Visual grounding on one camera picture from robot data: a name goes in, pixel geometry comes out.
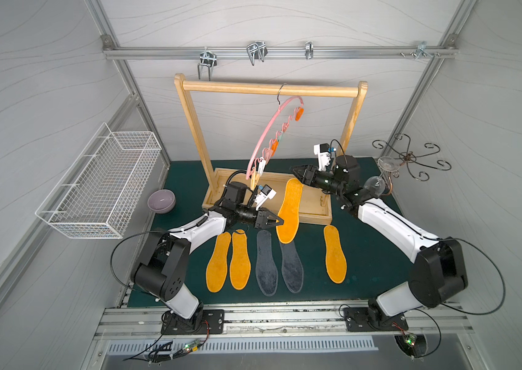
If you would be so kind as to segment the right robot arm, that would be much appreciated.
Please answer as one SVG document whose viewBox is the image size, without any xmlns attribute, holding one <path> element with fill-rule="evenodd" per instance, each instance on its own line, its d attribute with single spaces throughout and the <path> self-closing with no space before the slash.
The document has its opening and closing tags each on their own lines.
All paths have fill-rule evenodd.
<svg viewBox="0 0 522 370">
<path fill-rule="evenodd" d="M 381 176 L 361 177 L 356 158 L 342 155 L 332 166 L 291 167 L 302 184 L 333 195 L 343 209 L 380 232 L 412 263 L 406 282 L 368 301 L 363 321 L 377 331 L 406 330 L 401 318 L 415 308 L 436 308 L 468 286 L 464 253 L 455 240 L 443 240 L 399 215 L 381 197 L 388 188 Z"/>
</svg>

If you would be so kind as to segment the yellow insole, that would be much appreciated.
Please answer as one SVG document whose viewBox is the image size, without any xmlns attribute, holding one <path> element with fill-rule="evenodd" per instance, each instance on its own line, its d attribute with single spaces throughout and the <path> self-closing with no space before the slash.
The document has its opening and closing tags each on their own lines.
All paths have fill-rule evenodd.
<svg viewBox="0 0 522 370">
<path fill-rule="evenodd" d="M 299 230 L 299 208 L 302 200 L 302 183 L 296 178 L 286 184 L 286 192 L 278 216 L 283 224 L 276 228 L 279 241 L 287 245 L 296 237 Z"/>
<path fill-rule="evenodd" d="M 232 233 L 232 260 L 229 266 L 230 282 L 234 289 L 242 291 L 249 282 L 251 274 L 248 239 L 243 230 Z"/>
<path fill-rule="evenodd" d="M 347 259 L 343 252 L 338 229 L 333 225 L 325 226 L 323 235 L 326 245 L 327 274 L 335 284 L 342 284 L 347 276 Z"/>
<path fill-rule="evenodd" d="M 232 236 L 228 232 L 222 233 L 216 238 L 214 251 L 205 272 L 206 286 L 211 293 L 221 291 L 225 284 L 228 274 L 228 249 L 231 240 Z"/>
</svg>

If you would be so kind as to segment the dark grey insole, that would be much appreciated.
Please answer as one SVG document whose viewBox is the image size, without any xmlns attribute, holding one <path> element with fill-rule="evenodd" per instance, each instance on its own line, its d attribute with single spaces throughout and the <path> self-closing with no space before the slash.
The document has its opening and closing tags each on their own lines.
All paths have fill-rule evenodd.
<svg viewBox="0 0 522 370">
<path fill-rule="evenodd" d="M 282 252 L 282 278 L 287 289 L 298 294 L 302 291 L 304 282 L 304 269 L 295 243 L 280 243 Z"/>
</svg>

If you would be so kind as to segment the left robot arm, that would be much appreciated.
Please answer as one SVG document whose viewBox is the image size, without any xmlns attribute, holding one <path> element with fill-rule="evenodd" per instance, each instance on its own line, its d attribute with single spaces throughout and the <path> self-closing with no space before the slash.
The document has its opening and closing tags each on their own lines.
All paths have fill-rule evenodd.
<svg viewBox="0 0 522 370">
<path fill-rule="evenodd" d="M 142 248 L 131 269 L 134 289 L 160 299 L 174 315 L 171 322 L 187 333 L 201 328 L 204 309 L 185 285 L 190 254 L 238 223 L 256 229 L 284 224 L 280 216 L 263 206 L 275 197 L 273 188 L 256 187 L 245 203 L 247 190 L 244 183 L 228 182 L 220 199 L 201 217 L 171 231 L 156 231 L 156 239 Z"/>
</svg>

